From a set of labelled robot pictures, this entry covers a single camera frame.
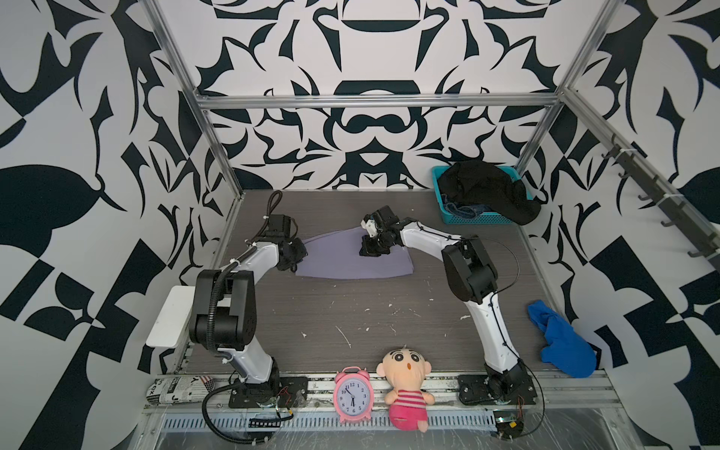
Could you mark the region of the lavender skirt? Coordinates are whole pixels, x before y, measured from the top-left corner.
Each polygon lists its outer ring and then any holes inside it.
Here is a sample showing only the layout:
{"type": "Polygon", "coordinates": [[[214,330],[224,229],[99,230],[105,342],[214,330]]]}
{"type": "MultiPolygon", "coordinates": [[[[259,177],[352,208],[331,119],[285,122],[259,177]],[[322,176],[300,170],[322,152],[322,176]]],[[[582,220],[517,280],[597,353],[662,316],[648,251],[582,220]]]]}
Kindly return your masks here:
{"type": "Polygon", "coordinates": [[[356,281],[357,279],[391,279],[410,276],[414,264],[405,247],[393,247],[380,257],[360,255],[360,227],[329,232],[305,241],[307,256],[297,265],[296,275],[315,279],[356,281]]]}

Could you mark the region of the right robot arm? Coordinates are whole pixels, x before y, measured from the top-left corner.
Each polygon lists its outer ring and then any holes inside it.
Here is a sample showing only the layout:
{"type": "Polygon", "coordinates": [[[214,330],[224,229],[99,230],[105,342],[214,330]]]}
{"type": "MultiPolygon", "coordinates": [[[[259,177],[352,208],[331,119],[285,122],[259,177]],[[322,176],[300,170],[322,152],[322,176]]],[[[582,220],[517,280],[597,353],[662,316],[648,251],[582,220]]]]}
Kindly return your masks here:
{"type": "Polygon", "coordinates": [[[470,312],[483,346],[487,378],[459,378],[459,398],[466,405],[512,401],[528,389],[534,398],[533,379],[509,337],[500,310],[498,271],[482,240],[476,236],[447,234],[411,219],[399,219],[384,206],[361,221],[360,255],[380,257],[395,246],[417,249],[444,264],[452,294],[470,312]]]}

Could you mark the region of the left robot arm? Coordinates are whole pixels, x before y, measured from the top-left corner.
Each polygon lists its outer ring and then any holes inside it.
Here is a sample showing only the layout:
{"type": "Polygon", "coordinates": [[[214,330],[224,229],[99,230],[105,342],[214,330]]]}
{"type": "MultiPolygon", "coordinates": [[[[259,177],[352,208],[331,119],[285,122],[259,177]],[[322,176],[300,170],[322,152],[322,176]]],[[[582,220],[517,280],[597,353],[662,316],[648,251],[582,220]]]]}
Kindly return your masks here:
{"type": "Polygon", "coordinates": [[[279,369],[256,337],[256,284],[270,270],[294,272],[308,255],[296,221],[271,214],[249,247],[221,269],[198,275],[189,316],[189,339],[232,366],[239,380],[230,388],[266,402],[281,391],[279,369]]]}

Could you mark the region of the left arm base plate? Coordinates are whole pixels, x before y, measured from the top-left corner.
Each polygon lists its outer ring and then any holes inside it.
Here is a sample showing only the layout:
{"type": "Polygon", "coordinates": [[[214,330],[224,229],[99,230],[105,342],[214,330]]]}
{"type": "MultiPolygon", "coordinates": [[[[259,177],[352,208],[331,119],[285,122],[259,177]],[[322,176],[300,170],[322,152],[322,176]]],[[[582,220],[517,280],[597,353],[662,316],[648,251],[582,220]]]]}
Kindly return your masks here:
{"type": "Polygon", "coordinates": [[[280,377],[263,384],[235,382],[230,393],[231,409],[280,408],[292,409],[306,402],[309,390],[307,377],[280,377]]]}

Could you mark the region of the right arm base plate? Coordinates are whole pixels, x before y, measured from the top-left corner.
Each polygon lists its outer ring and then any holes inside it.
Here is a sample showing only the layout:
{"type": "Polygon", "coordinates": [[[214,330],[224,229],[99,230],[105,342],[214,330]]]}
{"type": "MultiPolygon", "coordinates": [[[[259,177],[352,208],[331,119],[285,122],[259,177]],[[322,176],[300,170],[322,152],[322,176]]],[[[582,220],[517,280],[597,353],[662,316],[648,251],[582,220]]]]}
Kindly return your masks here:
{"type": "Polygon", "coordinates": [[[466,406],[509,405],[519,401],[534,405],[538,390],[528,374],[469,375],[457,377],[459,401],[466,406]]]}

